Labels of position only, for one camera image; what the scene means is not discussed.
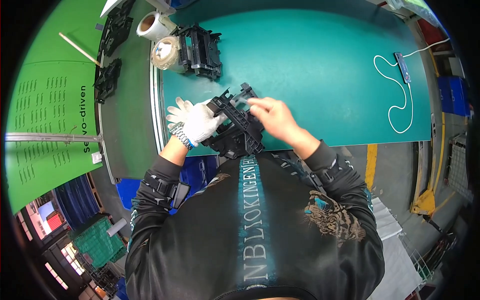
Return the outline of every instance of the black shirt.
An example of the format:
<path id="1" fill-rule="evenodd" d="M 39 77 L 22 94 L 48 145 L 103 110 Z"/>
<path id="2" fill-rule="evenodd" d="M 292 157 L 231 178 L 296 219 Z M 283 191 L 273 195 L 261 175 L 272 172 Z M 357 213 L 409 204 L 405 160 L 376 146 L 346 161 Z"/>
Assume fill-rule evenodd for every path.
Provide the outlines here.
<path id="1" fill-rule="evenodd" d="M 335 160 L 328 197 L 270 153 L 229 160 L 172 216 L 142 182 L 132 200 L 129 298 L 366 299 L 384 274 L 366 184 L 324 142 L 305 163 L 321 174 Z M 178 181 L 180 170 L 159 156 L 150 172 Z"/>

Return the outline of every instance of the green workbench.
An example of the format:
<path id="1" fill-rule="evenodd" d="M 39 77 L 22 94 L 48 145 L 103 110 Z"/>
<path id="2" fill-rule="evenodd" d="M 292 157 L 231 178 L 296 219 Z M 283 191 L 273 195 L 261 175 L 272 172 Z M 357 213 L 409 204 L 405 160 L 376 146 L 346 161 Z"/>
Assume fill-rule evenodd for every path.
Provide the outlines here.
<path id="1" fill-rule="evenodd" d="M 161 107 L 181 96 L 194 104 L 219 96 L 227 88 L 240 91 L 250 84 L 259 97 L 282 100 L 298 124 L 331 146 L 411 142 L 430 139 L 430 101 L 419 54 L 405 58 L 412 79 L 413 123 L 403 134 L 388 121 L 392 105 L 402 107 L 401 88 L 383 78 L 373 65 L 382 55 L 395 63 L 393 52 L 418 49 L 409 28 L 395 15 L 365 0 L 295 1 L 200 0 L 178 10 L 171 19 L 220 32 L 222 77 L 216 81 L 163 71 Z M 377 66 L 401 84 L 398 67 L 382 59 Z M 391 120 L 400 131 L 410 124 L 411 103 L 393 109 Z M 288 145 L 264 133 L 267 150 Z M 189 155 L 214 152 L 199 146 Z"/>

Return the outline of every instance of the concrete floor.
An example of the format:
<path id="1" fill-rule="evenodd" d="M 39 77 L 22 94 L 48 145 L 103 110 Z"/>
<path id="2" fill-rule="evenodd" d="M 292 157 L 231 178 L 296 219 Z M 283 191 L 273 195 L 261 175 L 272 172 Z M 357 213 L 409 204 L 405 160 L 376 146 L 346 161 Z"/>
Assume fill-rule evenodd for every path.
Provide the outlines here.
<path id="1" fill-rule="evenodd" d="M 419 48 L 425 47 L 426 44 L 416 23 L 412 23 L 410 29 L 416 38 Z M 433 144 L 433 153 L 438 160 L 440 158 L 442 138 L 440 97 L 432 59 L 428 51 L 423 51 L 420 55 L 422 55 L 429 85 L 431 109 L 436 119 L 437 136 Z M 446 186 L 443 181 L 448 155 L 448 142 L 453 136 L 465 130 L 464 124 L 465 120 L 463 117 L 445 114 L 444 155 L 441 163 L 440 180 L 435 191 L 436 207 L 440 208 L 435 211 L 433 216 L 433 220 L 443 229 L 449 228 L 453 223 L 458 210 L 465 201 L 458 193 L 453 193 L 453 190 Z M 347 157 L 355 170 L 365 179 L 367 145 L 336 147 L 335 149 Z M 433 226 L 424 222 L 421 216 L 409 212 L 412 179 L 417 175 L 416 173 L 413 174 L 412 171 L 413 159 L 412 143 L 379 144 L 372 187 L 373 192 L 391 209 L 391 213 L 397 218 L 403 227 L 403 231 L 411 240 L 412 246 L 421 255 L 424 255 L 435 244 L 440 234 Z M 94 170 L 92 175 L 106 211 L 113 216 L 114 221 L 118 221 L 122 217 L 129 221 L 130 211 L 124 209 L 121 205 L 117 190 L 108 179 L 106 168 L 102 167 Z M 120 232 L 127 237 L 131 234 L 128 226 L 122 228 Z"/>

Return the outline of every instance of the tape roll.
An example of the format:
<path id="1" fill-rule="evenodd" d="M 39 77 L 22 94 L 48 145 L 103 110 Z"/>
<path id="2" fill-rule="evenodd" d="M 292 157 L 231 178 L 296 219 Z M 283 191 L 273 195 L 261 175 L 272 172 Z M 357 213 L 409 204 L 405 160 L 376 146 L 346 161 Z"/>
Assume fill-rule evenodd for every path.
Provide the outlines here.
<path id="1" fill-rule="evenodd" d="M 150 12 L 138 24 L 137 35 L 157 42 L 170 35 L 175 27 L 176 25 L 167 16 L 158 12 Z"/>
<path id="2" fill-rule="evenodd" d="M 180 39 L 178 36 L 166 36 L 152 49 L 152 64 L 161 70 L 171 70 L 183 74 L 187 66 L 179 65 Z"/>

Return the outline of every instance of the tiger print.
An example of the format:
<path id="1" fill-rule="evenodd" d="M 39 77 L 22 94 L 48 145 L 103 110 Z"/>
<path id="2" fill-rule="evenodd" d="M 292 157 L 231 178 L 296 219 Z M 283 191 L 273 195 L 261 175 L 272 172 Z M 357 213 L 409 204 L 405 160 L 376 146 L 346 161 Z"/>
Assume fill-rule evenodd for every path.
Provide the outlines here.
<path id="1" fill-rule="evenodd" d="M 344 206 L 319 191 L 310 191 L 310 200 L 304 210 L 304 220 L 316 224 L 321 234 L 330 234 L 338 239 L 338 247 L 347 240 L 361 241 L 366 233 Z"/>

